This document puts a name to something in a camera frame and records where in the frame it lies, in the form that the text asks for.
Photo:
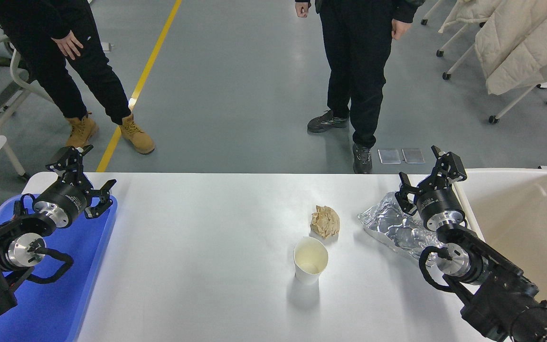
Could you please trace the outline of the person's left hand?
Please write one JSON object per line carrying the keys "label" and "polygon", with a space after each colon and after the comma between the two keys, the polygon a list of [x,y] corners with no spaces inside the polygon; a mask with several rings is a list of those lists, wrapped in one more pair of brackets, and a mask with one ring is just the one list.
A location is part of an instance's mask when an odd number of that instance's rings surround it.
{"label": "person's left hand", "polygon": [[391,21],[391,37],[393,40],[400,40],[408,30],[410,30],[412,24],[410,22],[402,22],[396,19]]}

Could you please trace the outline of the person's hand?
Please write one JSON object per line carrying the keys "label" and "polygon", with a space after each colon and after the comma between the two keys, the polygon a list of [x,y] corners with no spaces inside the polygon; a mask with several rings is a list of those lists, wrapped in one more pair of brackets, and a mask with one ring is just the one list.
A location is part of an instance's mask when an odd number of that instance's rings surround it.
{"label": "person's hand", "polygon": [[72,30],[70,30],[67,36],[63,38],[51,39],[57,45],[63,56],[69,57],[71,60],[76,60],[77,58],[82,56],[82,49],[84,48],[84,46],[74,35],[74,32]]}

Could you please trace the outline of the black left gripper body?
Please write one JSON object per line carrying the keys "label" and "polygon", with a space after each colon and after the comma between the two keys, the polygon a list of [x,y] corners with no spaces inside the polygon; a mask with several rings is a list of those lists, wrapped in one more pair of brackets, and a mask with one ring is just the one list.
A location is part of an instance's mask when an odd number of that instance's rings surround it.
{"label": "black left gripper body", "polygon": [[86,207],[82,190],[70,184],[56,182],[41,193],[41,213],[53,221],[74,221]]}

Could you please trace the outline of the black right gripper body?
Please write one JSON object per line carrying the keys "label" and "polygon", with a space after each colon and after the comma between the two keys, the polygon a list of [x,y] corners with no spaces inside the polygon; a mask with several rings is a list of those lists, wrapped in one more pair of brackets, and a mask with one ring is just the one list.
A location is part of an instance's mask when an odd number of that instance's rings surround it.
{"label": "black right gripper body", "polygon": [[415,200],[425,228],[464,222],[463,207],[451,188],[430,190],[415,195]]}

